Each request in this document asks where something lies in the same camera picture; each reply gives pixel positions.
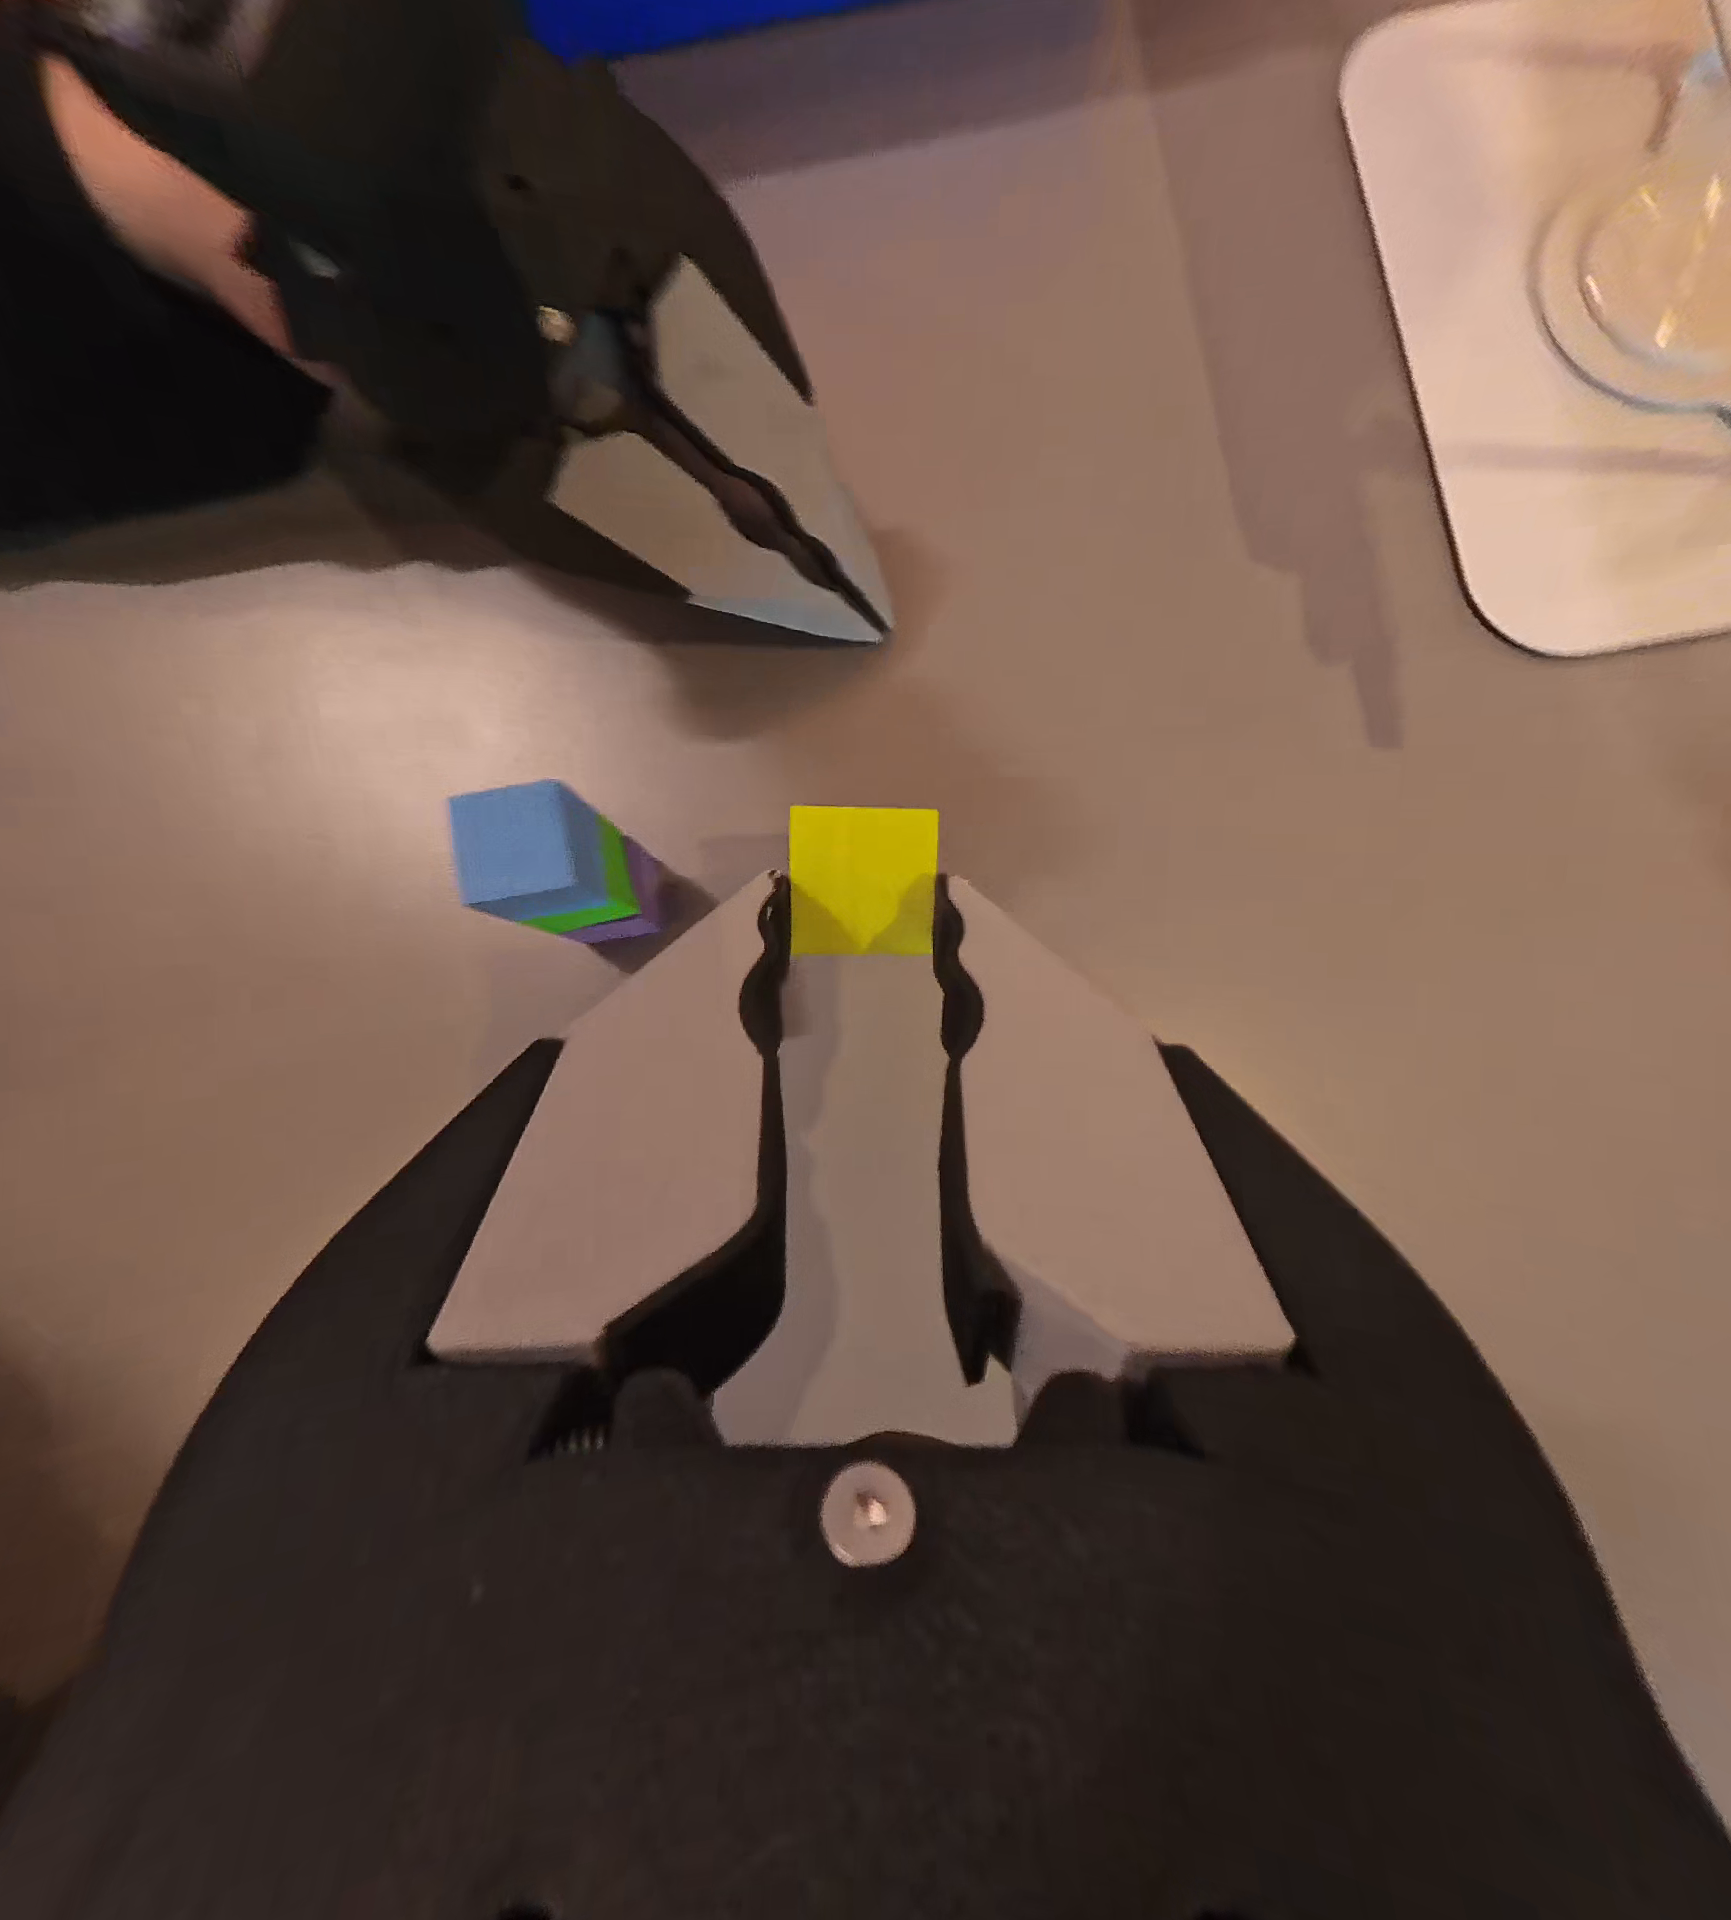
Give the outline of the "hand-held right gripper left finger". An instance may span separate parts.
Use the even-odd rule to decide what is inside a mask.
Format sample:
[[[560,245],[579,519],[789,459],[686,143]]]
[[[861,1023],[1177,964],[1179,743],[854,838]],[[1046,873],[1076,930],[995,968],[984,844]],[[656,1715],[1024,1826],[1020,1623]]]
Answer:
[[[781,988],[765,873],[581,1017],[427,1332],[449,1364],[718,1394],[783,1302]]]

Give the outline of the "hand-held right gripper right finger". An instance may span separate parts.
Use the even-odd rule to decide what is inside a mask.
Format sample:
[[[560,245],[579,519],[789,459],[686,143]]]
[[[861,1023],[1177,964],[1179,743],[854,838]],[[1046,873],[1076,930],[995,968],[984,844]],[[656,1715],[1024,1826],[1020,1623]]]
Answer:
[[[1139,1386],[1278,1364],[1293,1324],[1162,1044],[960,878],[932,960],[948,1083],[940,1225],[948,1328],[973,1386]]]

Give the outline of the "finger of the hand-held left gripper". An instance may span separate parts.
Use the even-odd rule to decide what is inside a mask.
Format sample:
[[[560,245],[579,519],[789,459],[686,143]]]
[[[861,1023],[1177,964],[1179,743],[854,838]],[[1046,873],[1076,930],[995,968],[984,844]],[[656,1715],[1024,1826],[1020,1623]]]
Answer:
[[[806,634],[892,634],[894,600],[821,412],[688,258],[647,310],[656,392],[711,473],[743,487],[767,524],[732,524],[703,492],[722,535],[691,533],[676,557],[695,604]]]
[[[732,524],[726,505],[638,434],[572,438],[552,489],[567,517],[676,584],[710,612],[795,631],[821,643],[877,644],[884,626],[860,603],[884,610],[877,557],[854,501],[830,461],[817,414],[787,430],[773,453],[773,485],[795,481],[787,505],[806,549],[830,549],[840,586],[811,580],[795,559]]]

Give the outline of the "purple foam cube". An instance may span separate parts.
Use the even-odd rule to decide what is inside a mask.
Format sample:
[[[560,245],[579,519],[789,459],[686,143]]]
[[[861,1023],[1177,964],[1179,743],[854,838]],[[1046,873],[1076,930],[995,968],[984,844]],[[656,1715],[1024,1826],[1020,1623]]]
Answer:
[[[634,888],[634,913],[591,924],[584,928],[572,928],[564,934],[564,939],[575,944],[632,944],[638,939],[650,939],[663,930],[667,926],[667,868],[654,858],[638,841],[624,841],[625,853],[625,874]]]

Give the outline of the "green foam cube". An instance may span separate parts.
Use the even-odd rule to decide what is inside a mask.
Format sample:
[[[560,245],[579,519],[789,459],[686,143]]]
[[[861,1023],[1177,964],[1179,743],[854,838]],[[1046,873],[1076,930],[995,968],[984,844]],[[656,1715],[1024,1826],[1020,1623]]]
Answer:
[[[581,944],[620,939],[640,921],[628,838],[601,814],[575,814],[564,822],[564,852],[569,882],[555,888],[545,905],[528,906],[516,924]]]

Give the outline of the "blue foam cube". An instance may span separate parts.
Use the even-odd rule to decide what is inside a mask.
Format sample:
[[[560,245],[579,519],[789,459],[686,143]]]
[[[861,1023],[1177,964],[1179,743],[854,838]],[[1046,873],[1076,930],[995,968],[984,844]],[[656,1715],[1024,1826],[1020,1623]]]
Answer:
[[[454,892],[506,921],[591,913],[608,898],[604,815],[561,781],[448,801]]]

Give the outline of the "yellow foam cube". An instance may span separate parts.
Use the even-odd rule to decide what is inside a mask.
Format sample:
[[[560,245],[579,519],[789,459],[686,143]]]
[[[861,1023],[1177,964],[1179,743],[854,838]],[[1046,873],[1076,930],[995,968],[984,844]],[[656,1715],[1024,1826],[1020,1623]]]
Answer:
[[[936,810],[791,806],[791,959],[929,959],[936,878]]]

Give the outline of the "person's left hand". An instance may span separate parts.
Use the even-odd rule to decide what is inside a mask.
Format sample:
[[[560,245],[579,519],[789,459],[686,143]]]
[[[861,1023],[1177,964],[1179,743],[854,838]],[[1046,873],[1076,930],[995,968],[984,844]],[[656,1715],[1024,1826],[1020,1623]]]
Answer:
[[[294,360],[278,294],[246,259],[252,214],[131,131],[69,63],[40,63],[40,93],[78,188],[118,245]]]

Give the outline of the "blue plastic bin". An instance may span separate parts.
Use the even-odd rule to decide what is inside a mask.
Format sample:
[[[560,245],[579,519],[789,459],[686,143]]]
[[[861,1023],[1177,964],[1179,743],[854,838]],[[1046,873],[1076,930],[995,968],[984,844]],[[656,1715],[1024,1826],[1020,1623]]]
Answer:
[[[522,3],[531,35],[564,63],[616,63],[881,3]]]

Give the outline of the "white document stand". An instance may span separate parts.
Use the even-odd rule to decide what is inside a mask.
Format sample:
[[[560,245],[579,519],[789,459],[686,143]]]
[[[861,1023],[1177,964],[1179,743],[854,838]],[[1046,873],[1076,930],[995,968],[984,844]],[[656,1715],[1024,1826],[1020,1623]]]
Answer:
[[[1407,11],[1338,103],[1474,612],[1731,634],[1731,3]]]

